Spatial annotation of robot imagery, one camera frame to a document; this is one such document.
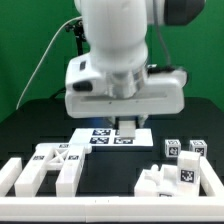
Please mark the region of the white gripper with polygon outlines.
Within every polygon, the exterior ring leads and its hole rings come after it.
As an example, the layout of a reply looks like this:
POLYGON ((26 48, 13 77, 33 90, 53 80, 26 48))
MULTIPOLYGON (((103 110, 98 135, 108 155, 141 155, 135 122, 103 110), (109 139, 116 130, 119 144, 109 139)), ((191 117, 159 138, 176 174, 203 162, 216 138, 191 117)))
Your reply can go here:
POLYGON ((102 73, 106 79, 106 93, 97 96, 80 96, 66 90, 65 105, 73 118, 109 117, 114 129, 119 128, 119 118, 139 116, 142 128, 147 115, 176 114, 184 108, 183 87, 187 72, 174 69, 169 72, 147 74, 143 69, 135 76, 122 78, 102 73))

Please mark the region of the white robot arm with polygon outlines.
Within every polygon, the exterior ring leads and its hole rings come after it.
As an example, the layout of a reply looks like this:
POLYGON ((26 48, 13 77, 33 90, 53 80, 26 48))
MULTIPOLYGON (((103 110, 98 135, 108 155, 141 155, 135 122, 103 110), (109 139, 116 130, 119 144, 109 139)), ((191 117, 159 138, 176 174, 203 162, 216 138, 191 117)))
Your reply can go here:
POLYGON ((206 0, 74 0, 90 52, 69 62, 65 105, 74 118, 176 114, 184 108, 187 72, 147 71, 147 27, 185 26, 206 0))

